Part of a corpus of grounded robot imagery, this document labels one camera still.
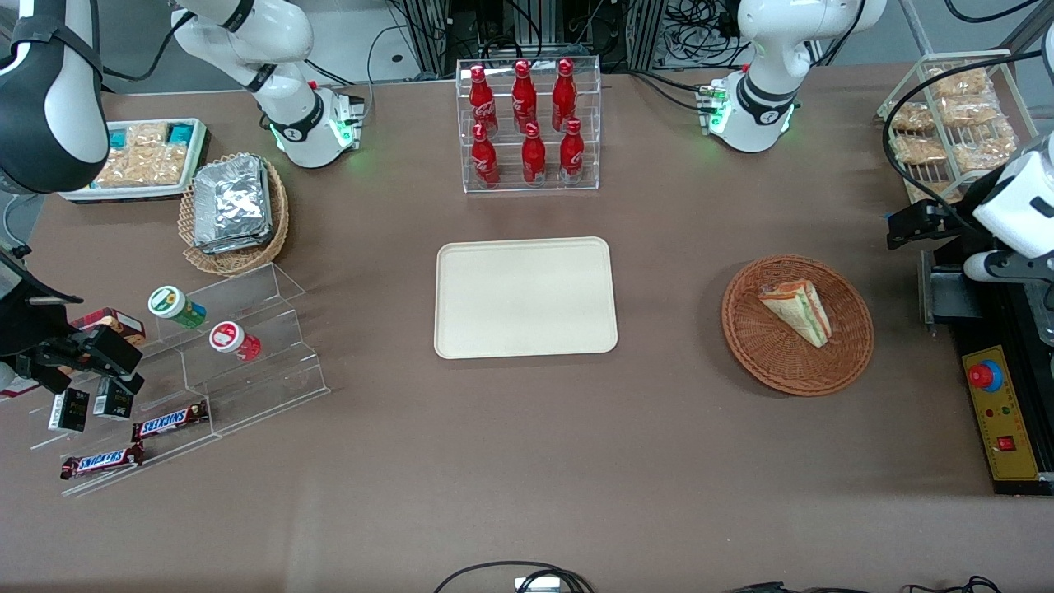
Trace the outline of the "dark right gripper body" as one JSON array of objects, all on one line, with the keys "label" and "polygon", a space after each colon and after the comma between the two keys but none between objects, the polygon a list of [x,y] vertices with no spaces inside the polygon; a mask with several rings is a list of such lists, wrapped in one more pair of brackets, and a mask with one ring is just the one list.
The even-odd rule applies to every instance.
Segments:
[{"label": "dark right gripper body", "polygon": [[78,330],[69,324],[67,307],[82,304],[83,299],[38,280],[19,255],[26,252],[2,252],[1,354],[17,376],[36,381],[34,345],[74,341]]}]

